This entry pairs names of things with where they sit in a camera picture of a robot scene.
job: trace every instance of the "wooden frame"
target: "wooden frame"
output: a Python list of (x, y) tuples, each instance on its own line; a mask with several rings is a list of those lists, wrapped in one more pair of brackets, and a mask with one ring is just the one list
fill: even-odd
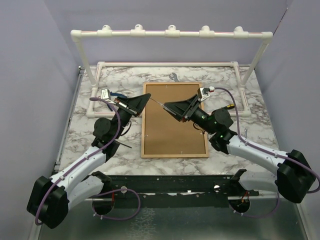
[[(150, 85), (198, 85), (202, 86), (201, 82), (145, 82), (143, 84), (143, 93), (146, 94), (147, 86)], [(201, 103), (201, 108), (204, 109), (204, 103)], [(146, 109), (142, 112), (142, 133), (141, 133), (141, 158), (208, 158), (208, 135), (205, 132), (203, 134), (204, 139), (204, 151), (205, 153), (197, 154), (145, 154), (145, 135), (146, 135)]]

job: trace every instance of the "purple wall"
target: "purple wall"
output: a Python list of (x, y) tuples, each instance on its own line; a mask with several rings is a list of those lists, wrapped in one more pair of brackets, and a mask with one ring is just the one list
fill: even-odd
[[(294, 0), (257, 66), (263, 99), (282, 150), (301, 151), (320, 174), (320, 1)], [(302, 202), (320, 239), (320, 193)]]
[[(249, 32), (273, 32), (287, 4), (286, 0), (45, 0), (62, 36), (81, 64), (70, 38), (72, 29), (130, 30), (136, 24), (146, 30), (177, 29), (198, 31), (204, 25), (217, 32), (242, 26)], [(168, 39), (109, 38), (87, 39), (89, 62), (98, 61), (239, 61), (249, 64), (261, 41), (258, 39)]]
[(25, 240), (35, 180), (58, 154), (77, 66), (41, 0), (0, 3), (0, 239)]

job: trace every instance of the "cork board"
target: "cork board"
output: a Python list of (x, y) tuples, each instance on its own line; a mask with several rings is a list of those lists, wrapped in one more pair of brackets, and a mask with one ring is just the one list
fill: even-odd
[[(145, 82), (143, 93), (150, 93), (151, 98), (164, 104), (189, 99), (200, 86), (200, 82)], [(207, 133), (196, 130), (192, 121), (175, 120), (158, 103), (149, 100), (142, 113), (141, 157), (207, 158)]]

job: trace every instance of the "pvc pipe frame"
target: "pvc pipe frame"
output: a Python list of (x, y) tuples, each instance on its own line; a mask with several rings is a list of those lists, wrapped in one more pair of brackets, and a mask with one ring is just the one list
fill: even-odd
[[(91, 89), (91, 97), (97, 97), (98, 85), (100, 81), (100, 73), (102, 68), (105, 67), (231, 67), (234, 68), (237, 85), (239, 88), (239, 93), (242, 100), (243, 111), (239, 111), (239, 115), (242, 117), (249, 117), (251, 111), (247, 101), (245, 88), (241, 84), (240, 69), (239, 64), (236, 61), (230, 62), (105, 62), (100, 61), (97, 64), (96, 75), (95, 75), (95, 85)], [(88, 118), (112, 118), (115, 113), (111, 111), (106, 112), (95, 112), (95, 101), (90, 101), (89, 107), (86, 110), (86, 116)], [(236, 116), (235, 112), (230, 112), (231, 116)]]
[[(96, 76), (94, 77), (90, 69), (89, 61), (85, 54), (81, 39), (82, 38), (111, 38), (111, 37), (166, 37), (166, 38), (180, 38), (180, 37), (193, 37), (193, 38), (232, 38), (232, 39), (262, 39), (262, 44), (255, 54), (253, 61), (245, 73), (243, 79), (241, 79), (238, 62), (98, 62)], [(100, 73), (102, 67), (233, 67), (235, 70), (237, 85), (241, 95), (243, 103), (243, 111), (239, 114), (242, 117), (248, 117), (251, 115), (248, 101), (245, 94), (245, 85), (266, 50), (268, 44), (273, 37), (272, 32), (247, 32), (244, 31), (241, 26), (237, 26), (233, 32), (215, 32), (210, 30), (208, 26), (203, 26), (200, 31), (180, 31), (176, 29), (176, 26), (170, 25), (168, 29), (164, 31), (147, 31), (144, 30), (142, 25), (135, 25), (132, 30), (114, 31), (108, 25), (104, 25), (102, 30), (97, 31), (81, 31), (72, 30), (71, 38), (74, 41), (83, 66), (87, 72), (88, 78), (92, 85), (91, 97), (96, 97), (98, 92), (98, 84), (100, 80)], [(113, 117), (112, 112), (94, 112), (95, 102), (90, 102), (86, 115), (88, 118), (96, 117)]]

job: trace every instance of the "marble surface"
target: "marble surface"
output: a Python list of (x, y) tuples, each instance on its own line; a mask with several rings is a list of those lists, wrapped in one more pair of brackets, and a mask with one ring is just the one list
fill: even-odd
[[(243, 76), (246, 67), (241, 67)], [(180, 82), (202, 82), (203, 86), (224, 87), (232, 92), (239, 110), (243, 109), (238, 92), (236, 75), (230, 67), (104, 67), (100, 73), (99, 87), (108, 87), (112, 92), (134, 97), (143, 93), (143, 82), (172, 82), (169, 74), (176, 73)], [(241, 133), (248, 129), (248, 139), (270, 148), (277, 148), (274, 132), (269, 120), (258, 82), (253, 73), (246, 85), (246, 96), (251, 109), (250, 117), (240, 118)], [(92, 132), (97, 118), (87, 118), (91, 85), (84, 74), (76, 101), (66, 144), (61, 157), (60, 170), (78, 159), (94, 139)], [(231, 103), (229, 95), (217, 91), (204, 104), (210, 112)], [(103, 103), (96, 102), (96, 112), (108, 112)], [(232, 130), (236, 130), (236, 121)], [(114, 175), (210, 175), (234, 174), (238, 169), (264, 171), (258, 165), (241, 157), (215, 151), (209, 145), (209, 158), (141, 158), (142, 119), (132, 118), (130, 131), (119, 140), (132, 147), (120, 146), (115, 156), (96, 169)]]

